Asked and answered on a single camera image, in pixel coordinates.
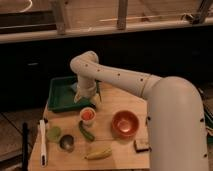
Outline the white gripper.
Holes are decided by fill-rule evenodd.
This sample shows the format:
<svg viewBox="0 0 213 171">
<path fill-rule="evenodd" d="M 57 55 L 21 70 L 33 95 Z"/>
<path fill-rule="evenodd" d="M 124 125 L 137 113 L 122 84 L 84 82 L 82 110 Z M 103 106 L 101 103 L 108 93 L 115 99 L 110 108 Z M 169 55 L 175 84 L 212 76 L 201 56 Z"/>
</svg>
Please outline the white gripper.
<svg viewBox="0 0 213 171">
<path fill-rule="evenodd" d="M 97 87 L 92 86 L 89 88 L 82 88 L 80 86 L 77 86 L 74 102 L 77 103 L 82 98 L 87 98 L 91 103 L 98 102 L 99 94 L 97 93 Z"/>
</svg>

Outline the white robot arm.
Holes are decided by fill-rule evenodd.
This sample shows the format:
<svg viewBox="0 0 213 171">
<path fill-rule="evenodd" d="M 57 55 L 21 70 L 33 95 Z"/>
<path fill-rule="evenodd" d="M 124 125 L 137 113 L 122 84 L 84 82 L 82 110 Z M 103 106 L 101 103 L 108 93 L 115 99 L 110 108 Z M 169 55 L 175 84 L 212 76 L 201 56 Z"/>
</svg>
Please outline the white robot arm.
<svg viewBox="0 0 213 171">
<path fill-rule="evenodd" d="M 70 61 L 77 97 L 93 98 L 102 81 L 147 101 L 150 171 L 209 171 L 202 98 L 188 80 L 104 66 L 93 51 Z"/>
</svg>

